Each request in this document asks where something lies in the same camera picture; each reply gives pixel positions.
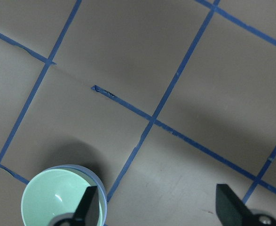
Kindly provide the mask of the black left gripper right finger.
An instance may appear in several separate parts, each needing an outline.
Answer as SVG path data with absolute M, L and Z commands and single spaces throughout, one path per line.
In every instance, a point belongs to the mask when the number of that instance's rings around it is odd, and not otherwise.
M 215 210 L 223 226 L 276 226 L 264 212 L 252 212 L 227 184 L 216 185 Z

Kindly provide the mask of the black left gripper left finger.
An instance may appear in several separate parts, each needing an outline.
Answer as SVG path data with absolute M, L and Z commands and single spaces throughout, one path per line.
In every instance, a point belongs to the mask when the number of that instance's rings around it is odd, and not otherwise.
M 65 213 L 54 217 L 49 226 L 96 226 L 98 224 L 99 195 L 97 186 L 86 188 L 74 213 Z

